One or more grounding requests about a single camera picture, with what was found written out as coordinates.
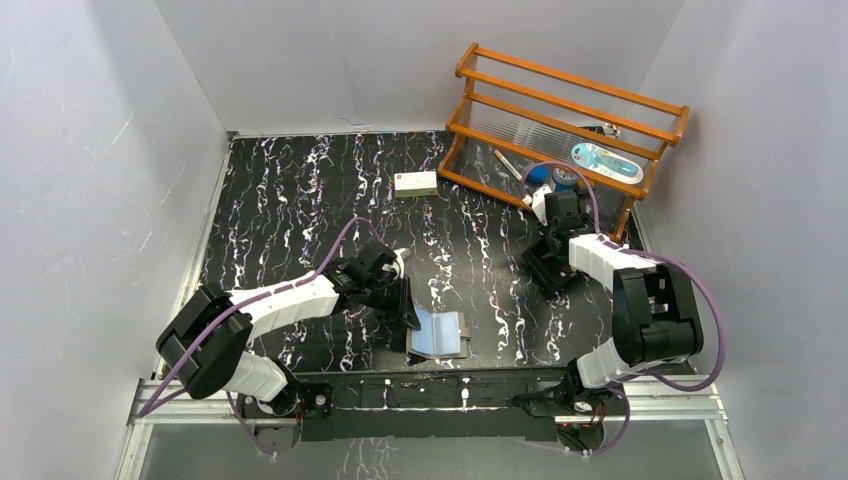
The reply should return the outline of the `grey card holder wallet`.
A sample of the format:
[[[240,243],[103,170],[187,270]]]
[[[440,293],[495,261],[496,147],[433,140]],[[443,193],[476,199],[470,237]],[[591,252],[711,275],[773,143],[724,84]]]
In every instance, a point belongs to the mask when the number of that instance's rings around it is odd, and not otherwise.
[[[461,312],[431,313],[415,308],[421,328],[408,329],[406,351],[428,360],[463,359],[469,356],[470,329]]]

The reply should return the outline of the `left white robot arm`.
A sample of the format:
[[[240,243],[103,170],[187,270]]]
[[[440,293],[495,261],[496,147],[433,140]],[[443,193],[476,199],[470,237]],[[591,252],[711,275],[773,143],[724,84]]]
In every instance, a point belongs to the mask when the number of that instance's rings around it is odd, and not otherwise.
[[[316,271],[253,290],[199,287],[159,335],[155,348],[193,399],[224,390],[252,396],[275,416],[294,411],[294,375],[280,362],[248,352],[254,339],[300,321],[360,306],[417,331],[408,251],[368,242],[353,257],[328,261]]]

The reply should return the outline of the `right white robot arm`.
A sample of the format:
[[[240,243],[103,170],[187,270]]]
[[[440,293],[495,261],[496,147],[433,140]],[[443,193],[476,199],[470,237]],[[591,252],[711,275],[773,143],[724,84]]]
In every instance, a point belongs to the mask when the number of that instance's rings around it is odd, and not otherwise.
[[[533,279],[554,296],[579,275],[612,296],[610,339],[570,361],[562,380],[517,395],[526,411],[540,405],[590,413],[606,387],[638,370],[701,352],[703,329],[691,280],[681,268],[632,254],[590,227],[580,196],[544,186],[523,199],[540,225],[522,257]]]

